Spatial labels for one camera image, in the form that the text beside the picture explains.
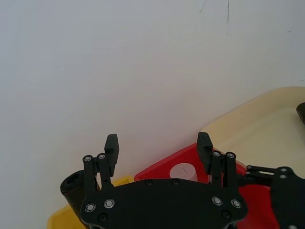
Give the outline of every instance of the white background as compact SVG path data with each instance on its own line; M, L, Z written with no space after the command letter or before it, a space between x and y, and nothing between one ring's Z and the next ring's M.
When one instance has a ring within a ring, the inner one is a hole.
M305 85L305 1L229 1L227 24L227 0L1 0L0 228L45 228L110 133L115 178L134 175L255 96Z

